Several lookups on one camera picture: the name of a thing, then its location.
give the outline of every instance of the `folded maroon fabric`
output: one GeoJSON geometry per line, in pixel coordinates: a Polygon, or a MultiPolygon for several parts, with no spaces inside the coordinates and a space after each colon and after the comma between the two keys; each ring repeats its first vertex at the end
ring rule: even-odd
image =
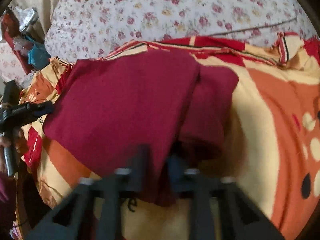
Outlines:
{"type": "Polygon", "coordinates": [[[232,70],[204,67],[180,51],[78,60],[44,132],[99,176],[149,144],[144,200],[165,204],[160,175],[172,144],[184,143],[193,163],[219,155],[237,82],[232,70]]]}

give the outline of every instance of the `plastic bag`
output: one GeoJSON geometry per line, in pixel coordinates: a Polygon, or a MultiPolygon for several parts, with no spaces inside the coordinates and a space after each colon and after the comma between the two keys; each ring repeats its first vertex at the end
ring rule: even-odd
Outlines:
{"type": "Polygon", "coordinates": [[[46,51],[43,44],[34,41],[30,36],[25,36],[33,43],[32,49],[28,52],[28,63],[32,64],[37,70],[43,69],[49,64],[50,54],[46,51]]]}
{"type": "Polygon", "coordinates": [[[32,70],[30,74],[26,75],[23,81],[20,83],[20,88],[25,89],[31,85],[31,81],[33,79],[33,76],[35,75],[35,71],[32,70]]]}
{"type": "Polygon", "coordinates": [[[13,50],[20,51],[21,55],[27,57],[28,52],[33,48],[33,43],[31,41],[27,41],[19,36],[13,38],[13,50]]]}

